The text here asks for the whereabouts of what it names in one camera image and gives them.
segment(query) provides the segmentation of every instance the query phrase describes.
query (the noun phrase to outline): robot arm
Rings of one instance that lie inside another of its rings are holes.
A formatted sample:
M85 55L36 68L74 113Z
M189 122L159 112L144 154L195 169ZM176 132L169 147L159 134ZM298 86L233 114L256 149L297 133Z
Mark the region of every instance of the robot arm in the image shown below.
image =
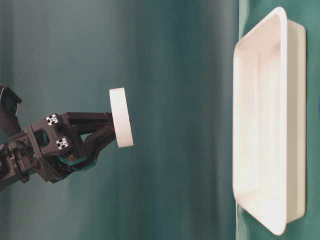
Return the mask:
M113 90L116 94L119 94L119 91L123 93L125 100L123 88ZM17 117L14 118L12 114L4 111L7 114L4 115L6 121L2 121L0 127L5 130L9 138L7 143L0 145L0 190L19 180L26 183L29 176L34 173L39 174L46 182L56 183L73 172L87 170L96 164L100 151L116 139L119 146L123 140L128 141L128 139L129 144L124 147L132 146L127 105L116 109L112 113L54 113L36 124L29 125L23 131L18 131L20 125ZM114 125L113 114L118 118L118 109L125 111L124 114L121 113L123 117L116 126L122 127L120 130L129 126L130 131L127 131L126 136L122 135L123 132L117 131ZM5 108L1 102L0 118L3 110ZM123 120L126 118L127 123L123 125Z

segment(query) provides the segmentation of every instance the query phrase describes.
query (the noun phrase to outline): white plastic tray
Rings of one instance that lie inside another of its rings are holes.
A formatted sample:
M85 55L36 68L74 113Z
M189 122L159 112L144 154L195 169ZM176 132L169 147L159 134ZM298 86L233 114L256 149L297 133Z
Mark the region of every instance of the white plastic tray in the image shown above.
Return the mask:
M306 31L281 7L234 49L233 193L275 235L306 211Z

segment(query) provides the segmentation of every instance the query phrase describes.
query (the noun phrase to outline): green backdrop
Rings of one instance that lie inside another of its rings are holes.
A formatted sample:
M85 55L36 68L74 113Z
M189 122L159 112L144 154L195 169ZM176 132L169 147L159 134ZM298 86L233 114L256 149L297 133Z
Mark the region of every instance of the green backdrop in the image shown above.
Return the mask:
M235 239L237 39L237 0L0 0L0 81L23 99L22 128L109 112L109 89L125 87L135 142L0 192L0 238Z
M237 240L318 240L320 239L320 1L239 0L239 38L243 37L275 7L282 6L289 19L302 24L307 38L306 97L306 214L287 225L280 237L273 235L243 208L237 206Z

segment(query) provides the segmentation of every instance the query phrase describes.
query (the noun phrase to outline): teal fabric backdrop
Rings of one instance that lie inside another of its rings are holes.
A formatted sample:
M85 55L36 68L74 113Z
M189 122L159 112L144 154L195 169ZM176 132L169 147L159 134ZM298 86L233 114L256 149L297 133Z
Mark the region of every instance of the teal fabric backdrop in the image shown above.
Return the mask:
M237 240L319 240L320 239L320 31L318 0L239 0L239 37L243 37L275 7L282 6L289 19L306 29L306 213L286 227L282 236L275 236L237 207Z
M109 89L125 87L135 146L0 192L0 238L235 239L237 39L237 0L1 0L0 81L23 99L22 128L109 112Z

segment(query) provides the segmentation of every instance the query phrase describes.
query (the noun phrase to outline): white disc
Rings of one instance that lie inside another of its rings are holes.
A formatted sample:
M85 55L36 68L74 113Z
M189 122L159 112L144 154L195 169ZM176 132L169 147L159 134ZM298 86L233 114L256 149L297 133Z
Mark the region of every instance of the white disc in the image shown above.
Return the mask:
M133 146L134 140L131 133L125 89L123 87L110 89L109 94L113 125L118 146L119 148Z

